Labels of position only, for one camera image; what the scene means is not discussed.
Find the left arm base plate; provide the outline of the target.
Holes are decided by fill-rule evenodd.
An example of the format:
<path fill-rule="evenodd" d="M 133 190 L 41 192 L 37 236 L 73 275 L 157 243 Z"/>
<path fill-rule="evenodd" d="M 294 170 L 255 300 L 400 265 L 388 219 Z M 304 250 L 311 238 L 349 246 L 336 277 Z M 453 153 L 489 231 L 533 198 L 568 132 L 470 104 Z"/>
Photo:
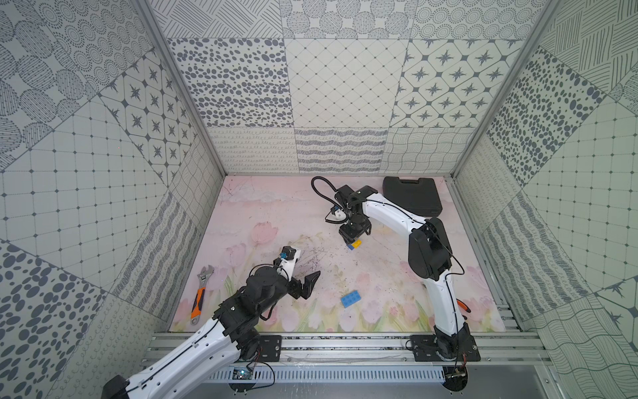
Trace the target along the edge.
<path fill-rule="evenodd" d="M 252 338 L 243 351 L 244 360 L 278 362 L 282 352 L 281 335 L 259 335 Z"/>

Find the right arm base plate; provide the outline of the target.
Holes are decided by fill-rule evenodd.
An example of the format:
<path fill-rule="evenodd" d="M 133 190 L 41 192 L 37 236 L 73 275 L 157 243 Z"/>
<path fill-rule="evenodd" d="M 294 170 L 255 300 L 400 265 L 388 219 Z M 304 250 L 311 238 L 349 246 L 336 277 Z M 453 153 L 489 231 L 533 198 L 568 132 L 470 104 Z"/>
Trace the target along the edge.
<path fill-rule="evenodd" d="M 475 338 L 470 335 L 439 337 L 432 334 L 412 335 L 408 348 L 413 352 L 416 362 L 479 362 L 481 355 Z"/>

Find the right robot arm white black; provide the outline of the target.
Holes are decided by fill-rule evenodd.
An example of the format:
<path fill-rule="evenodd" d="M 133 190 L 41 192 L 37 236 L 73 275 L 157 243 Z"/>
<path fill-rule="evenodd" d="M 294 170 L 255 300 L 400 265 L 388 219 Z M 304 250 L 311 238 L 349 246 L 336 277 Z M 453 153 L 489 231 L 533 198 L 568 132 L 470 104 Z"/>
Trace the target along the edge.
<path fill-rule="evenodd" d="M 424 283 L 434 307 L 437 354 L 447 361 L 461 357 L 462 347 L 470 339 L 470 329 L 455 295 L 454 274 L 450 271 L 453 253 L 442 221 L 413 214 L 370 186 L 357 191 L 342 186 L 334 197 L 346 216 L 339 234 L 349 249 L 354 250 L 361 244 L 363 234 L 372 233 L 373 220 L 405 239 L 408 266 Z"/>

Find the light blue long lego brick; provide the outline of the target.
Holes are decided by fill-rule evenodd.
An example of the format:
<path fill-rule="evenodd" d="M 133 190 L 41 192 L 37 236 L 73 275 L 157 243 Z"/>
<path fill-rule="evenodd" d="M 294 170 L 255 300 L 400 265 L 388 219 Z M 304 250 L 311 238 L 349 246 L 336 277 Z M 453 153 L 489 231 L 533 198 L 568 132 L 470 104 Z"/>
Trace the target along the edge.
<path fill-rule="evenodd" d="M 354 290 L 341 298 L 342 306 L 347 309 L 362 300 L 362 296 L 358 291 Z"/>

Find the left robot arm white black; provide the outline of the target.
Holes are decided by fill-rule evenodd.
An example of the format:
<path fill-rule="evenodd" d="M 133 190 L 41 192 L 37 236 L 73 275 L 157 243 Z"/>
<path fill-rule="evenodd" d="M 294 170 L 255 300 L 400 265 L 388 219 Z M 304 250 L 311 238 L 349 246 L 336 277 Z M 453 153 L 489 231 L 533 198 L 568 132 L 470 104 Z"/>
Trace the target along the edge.
<path fill-rule="evenodd" d="M 308 299 L 321 273 L 299 281 L 284 267 L 257 268 L 244 287 L 226 299 L 212 319 L 152 366 L 103 387 L 103 398 L 183 398 L 215 372 L 239 359 L 252 361 L 259 347 L 256 326 L 283 297 Z"/>

